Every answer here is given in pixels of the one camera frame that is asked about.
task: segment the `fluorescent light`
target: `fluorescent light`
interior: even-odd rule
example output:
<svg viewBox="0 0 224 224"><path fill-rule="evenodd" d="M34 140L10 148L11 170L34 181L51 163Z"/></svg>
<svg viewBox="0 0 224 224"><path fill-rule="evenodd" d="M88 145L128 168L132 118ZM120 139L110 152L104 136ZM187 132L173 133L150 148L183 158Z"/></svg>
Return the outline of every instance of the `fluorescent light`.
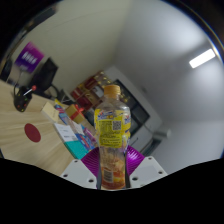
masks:
<svg viewBox="0 0 224 224"><path fill-rule="evenodd" d="M212 49L209 49L206 52L204 52L203 54L201 54L198 57L191 60L189 63L192 68L196 68L199 65L202 65L203 63L211 60L214 57L215 57L214 51Z"/></svg>

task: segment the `bottle label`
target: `bottle label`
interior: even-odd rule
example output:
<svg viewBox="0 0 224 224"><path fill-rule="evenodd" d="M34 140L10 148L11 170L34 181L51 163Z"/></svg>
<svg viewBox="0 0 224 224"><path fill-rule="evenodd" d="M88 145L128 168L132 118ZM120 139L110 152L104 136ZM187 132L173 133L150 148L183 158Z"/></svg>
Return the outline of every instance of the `bottle label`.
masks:
<svg viewBox="0 0 224 224"><path fill-rule="evenodd" d="M126 148L130 138L130 114L125 115L123 110L105 112L103 110L96 109L94 120L95 129L99 136L99 143L101 146Z"/></svg>

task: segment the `juice bottle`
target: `juice bottle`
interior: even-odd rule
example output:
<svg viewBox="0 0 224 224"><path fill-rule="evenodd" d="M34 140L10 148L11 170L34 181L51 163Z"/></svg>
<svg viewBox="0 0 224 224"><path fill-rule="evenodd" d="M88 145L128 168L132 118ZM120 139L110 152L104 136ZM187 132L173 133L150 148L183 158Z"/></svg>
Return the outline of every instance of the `juice bottle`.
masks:
<svg viewBox="0 0 224 224"><path fill-rule="evenodd" d="M130 109L120 101L120 87L104 88L104 102L95 109L94 125L100 151L101 189L125 188L125 152L130 139Z"/></svg>

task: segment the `computer monitor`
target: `computer monitor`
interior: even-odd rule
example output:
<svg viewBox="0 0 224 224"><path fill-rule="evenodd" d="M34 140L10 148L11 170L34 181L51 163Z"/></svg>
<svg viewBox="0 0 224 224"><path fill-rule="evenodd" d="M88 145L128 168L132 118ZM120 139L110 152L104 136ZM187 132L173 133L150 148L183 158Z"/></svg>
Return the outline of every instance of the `computer monitor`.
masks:
<svg viewBox="0 0 224 224"><path fill-rule="evenodd" d="M52 61L51 58L48 58L40 71L34 74L29 87L31 88L33 85L35 85L37 87L37 91L46 91L48 88L50 88L50 86L52 86L52 82L57 70L58 66Z"/></svg>

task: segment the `magenta pad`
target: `magenta pad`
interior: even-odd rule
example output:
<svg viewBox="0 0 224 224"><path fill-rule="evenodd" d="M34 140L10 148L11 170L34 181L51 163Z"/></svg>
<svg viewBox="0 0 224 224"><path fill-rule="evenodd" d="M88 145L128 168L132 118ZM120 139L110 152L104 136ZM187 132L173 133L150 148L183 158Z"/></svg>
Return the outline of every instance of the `magenta pad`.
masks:
<svg viewBox="0 0 224 224"><path fill-rule="evenodd" d="M41 139L40 132L32 124L26 124L25 127L26 136L33 142L39 142Z"/></svg>

